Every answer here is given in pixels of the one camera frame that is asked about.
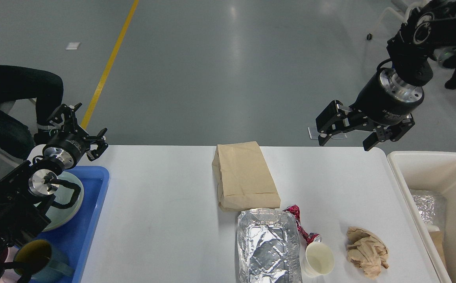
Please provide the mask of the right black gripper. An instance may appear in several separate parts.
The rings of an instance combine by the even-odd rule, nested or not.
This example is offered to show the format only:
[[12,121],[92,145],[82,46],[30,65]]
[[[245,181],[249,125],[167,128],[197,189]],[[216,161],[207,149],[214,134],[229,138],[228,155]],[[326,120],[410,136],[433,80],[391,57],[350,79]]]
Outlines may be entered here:
[[381,68],[350,107],[333,100],[316,117],[318,144],[353,130],[371,131],[363,140],[366,152],[378,143],[399,141],[415,125],[411,113],[424,97],[422,87],[404,82],[393,68]]

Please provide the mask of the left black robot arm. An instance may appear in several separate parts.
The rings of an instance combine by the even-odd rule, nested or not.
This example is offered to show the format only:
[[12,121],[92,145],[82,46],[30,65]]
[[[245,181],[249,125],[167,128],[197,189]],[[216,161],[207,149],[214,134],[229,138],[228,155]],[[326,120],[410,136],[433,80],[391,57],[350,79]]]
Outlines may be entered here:
[[[50,224],[46,213],[51,207],[67,209],[75,205],[80,185],[59,179],[59,175],[77,166],[82,156],[94,161],[108,148],[104,136],[107,128],[92,136],[78,124],[76,112],[81,106],[57,107],[49,119],[63,120],[60,131],[46,143],[41,155],[24,161],[0,180],[0,257],[7,248],[23,246],[41,233]],[[24,271],[20,283],[31,280],[28,264],[0,258],[0,278],[11,268]]]

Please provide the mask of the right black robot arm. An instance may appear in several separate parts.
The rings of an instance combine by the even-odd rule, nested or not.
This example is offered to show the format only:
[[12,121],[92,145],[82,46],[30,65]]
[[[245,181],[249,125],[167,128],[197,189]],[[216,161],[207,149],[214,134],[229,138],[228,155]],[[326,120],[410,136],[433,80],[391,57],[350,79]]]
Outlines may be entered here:
[[414,125],[412,112],[422,104],[423,87],[433,78],[428,59],[452,69],[445,83],[456,89],[456,0],[432,0],[412,8],[397,34],[387,41],[389,58],[350,106],[333,100],[316,118],[318,144],[338,134],[368,131],[365,151],[400,140]]

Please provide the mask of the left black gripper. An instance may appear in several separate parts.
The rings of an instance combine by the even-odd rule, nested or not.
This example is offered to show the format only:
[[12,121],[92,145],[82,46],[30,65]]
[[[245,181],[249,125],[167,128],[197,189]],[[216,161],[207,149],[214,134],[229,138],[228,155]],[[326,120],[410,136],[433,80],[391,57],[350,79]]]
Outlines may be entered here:
[[109,147],[104,136],[107,128],[103,128],[96,136],[88,136],[86,130],[80,127],[76,111],[81,106],[82,103],[74,106],[61,104],[49,117],[49,122],[58,123],[62,120],[62,124],[59,129],[47,131],[48,136],[53,138],[45,145],[42,153],[45,157],[59,160],[64,169],[75,167],[84,153],[89,161],[95,161]]

